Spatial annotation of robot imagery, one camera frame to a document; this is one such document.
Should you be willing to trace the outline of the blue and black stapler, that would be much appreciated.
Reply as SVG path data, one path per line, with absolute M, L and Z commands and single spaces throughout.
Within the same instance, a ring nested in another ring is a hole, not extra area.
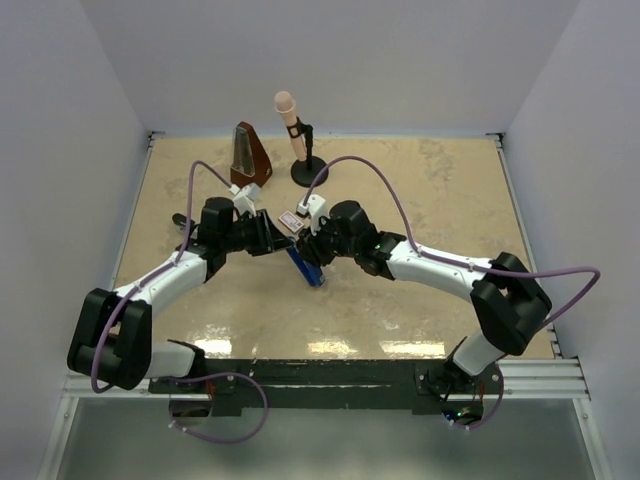
M 319 267 L 316 267 L 304 261 L 300 253 L 298 252 L 295 243 L 292 243 L 292 245 L 288 247 L 286 251 L 298 271 L 302 274 L 305 281 L 311 287 L 319 288 L 324 285 L 325 277 L 322 270 Z

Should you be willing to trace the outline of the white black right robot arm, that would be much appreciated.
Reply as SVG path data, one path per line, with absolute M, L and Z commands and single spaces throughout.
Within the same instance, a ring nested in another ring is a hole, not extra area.
M 378 230 L 354 200 L 328 207 L 313 195 L 299 201 L 296 213 L 310 221 L 297 240 L 306 262 L 324 267 L 337 257 L 351 258 L 371 276 L 426 285 L 473 306 L 480 328 L 456 347 L 445 369 L 456 392 L 469 392 L 502 357 L 522 354 L 551 310 L 550 298 L 512 254 L 487 259 L 427 248 Z

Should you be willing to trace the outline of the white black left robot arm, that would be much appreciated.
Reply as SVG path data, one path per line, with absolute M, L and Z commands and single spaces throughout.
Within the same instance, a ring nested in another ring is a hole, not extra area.
M 185 392 L 200 390 L 207 368 L 195 346 L 152 341 L 154 321 L 190 290 L 209 281 L 229 254 L 263 256 L 291 247 L 292 240 L 266 210 L 238 214 L 234 203 L 213 197 L 200 221 L 161 266 L 114 291 L 95 288 L 82 304 L 67 354 L 70 370 L 88 376 L 97 392 L 131 390 L 144 379 L 172 378 Z

